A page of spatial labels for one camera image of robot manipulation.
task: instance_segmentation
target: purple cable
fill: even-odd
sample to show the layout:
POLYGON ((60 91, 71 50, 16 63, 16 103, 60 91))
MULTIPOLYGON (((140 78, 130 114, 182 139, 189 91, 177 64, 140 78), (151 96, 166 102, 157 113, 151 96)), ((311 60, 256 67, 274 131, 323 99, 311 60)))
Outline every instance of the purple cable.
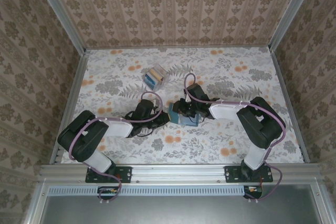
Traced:
POLYGON ((185 90, 186 94, 187 94, 190 98, 192 98, 193 100, 195 100, 195 101, 197 101, 197 102, 201 102, 201 103, 230 104, 230 105, 247 105, 247 106, 250 106, 250 107, 253 107, 253 108, 255 108, 255 109, 258 109, 258 110, 261 110, 261 111, 265 112, 266 114, 268 114, 269 116, 271 116, 274 120, 276 120, 277 123, 280 125, 280 127, 281 127, 281 129, 282 129, 282 136, 281 136, 281 138, 280 138, 279 140, 275 141, 273 144, 270 145, 270 147, 269 147, 269 149, 268 149, 268 151, 267 151, 267 153, 266 153, 266 155, 265 155, 265 157, 264 157, 264 162, 265 162, 265 164, 268 165, 270 168, 277 170, 277 171, 280 173, 280 178, 279 178, 278 182, 276 183, 275 187, 272 189, 272 191, 271 191, 269 194, 267 194, 266 196, 260 198, 259 200, 267 198, 267 197, 270 196, 270 195, 275 191, 275 189, 277 189, 277 187, 279 186, 279 184, 280 184, 280 182, 281 182, 281 180, 282 180, 282 172, 280 171, 280 169, 278 169, 278 168, 276 168, 276 167, 274 167, 274 166, 272 166, 272 165, 267 164, 267 163, 266 163, 266 159, 268 158, 269 153, 271 152, 272 148, 273 148, 276 144, 278 144, 278 143, 280 143, 282 140, 284 140, 284 138, 285 138, 285 136, 286 136, 286 128, 285 128, 285 126, 282 124, 282 122, 281 122, 281 121, 280 121, 280 120, 279 120, 273 113, 269 112, 268 110, 265 110, 264 108, 262 108, 262 107, 260 107, 260 106, 258 106, 258 105, 254 105, 254 104, 251 104, 251 103, 248 103, 248 102, 202 101, 202 100, 200 100, 200 99, 197 99, 196 97, 193 97, 193 96, 189 93, 189 91, 188 91, 188 89, 187 89, 187 78, 188 78, 188 76, 193 76, 193 77, 194 77, 194 83, 195 83, 195 82, 196 82, 196 75, 193 74, 193 73, 188 73, 188 74, 185 76, 185 78, 184 78, 184 90, 185 90))
POLYGON ((273 144, 270 145, 265 157, 264 157, 264 161, 268 158, 268 155, 270 153, 270 151, 272 150, 272 148, 280 143, 282 140, 284 140, 285 136, 286 136, 286 129, 284 127, 284 125, 282 124, 282 122, 271 112, 269 112, 268 110, 265 110, 264 108, 258 106, 258 105, 254 105, 254 104, 251 104, 251 103, 248 103, 248 102, 227 102, 227 101, 203 101, 203 100, 200 100, 200 99, 197 99, 196 97, 193 97, 188 89, 187 89, 187 78, 188 76, 193 76, 194 77, 194 83, 196 82, 196 75, 193 74, 193 73, 188 73, 185 78, 184 78, 184 90, 186 92, 186 94, 192 98, 193 100, 197 101, 197 102, 201 102, 201 103, 214 103, 214 104, 230 104, 230 105, 247 105, 247 106, 250 106, 250 107, 253 107, 255 109, 258 109, 258 110, 261 110, 263 112, 265 112, 266 114, 268 114, 269 116, 271 116, 274 120, 277 121, 277 123, 280 125, 281 129, 282 129, 282 136, 279 140, 275 141, 273 144))
MULTIPOLYGON (((124 118, 94 118, 92 119, 90 122, 88 122, 83 128, 80 129, 80 131, 77 133, 77 135, 75 136, 74 140, 72 140, 71 144, 70 144, 70 147, 69 147, 69 158, 70 160, 75 160, 74 157, 71 155, 72 153, 72 150, 73 150, 73 147, 75 145, 75 143, 78 141, 78 138, 79 136, 87 129, 87 127, 89 127, 92 123, 96 122, 96 121, 99 121, 99 120, 106 120, 106 121, 114 121, 114 122, 127 122, 127 123, 146 123, 146 122, 150 122, 154 119, 156 119, 158 116, 160 116, 162 110, 163 110, 163 102, 162 102, 162 99, 161 97, 156 94, 155 92, 152 92, 152 91, 146 91, 146 92, 143 92, 142 95, 141 95, 141 99, 143 98, 143 96, 145 94, 154 94, 156 95, 156 97, 159 99, 160 101, 160 110, 159 112, 153 116, 152 118, 149 118, 149 119, 146 119, 146 120, 127 120, 127 119, 124 119, 124 118)), ((119 190, 117 191, 117 193, 110 199, 110 201, 112 200, 115 200, 115 198, 118 196, 120 190, 121 190, 121 181, 119 178, 113 176, 113 175, 110 175, 110 174, 105 174, 105 173, 101 173, 99 171, 97 171, 96 169, 90 167, 88 164, 86 164, 85 162, 83 162, 85 165, 87 165, 90 169, 92 169, 95 173, 98 173, 99 175, 102 175, 102 176, 106 176, 106 177, 111 177, 111 178, 114 178, 116 181, 118 181, 119 183, 119 190)))

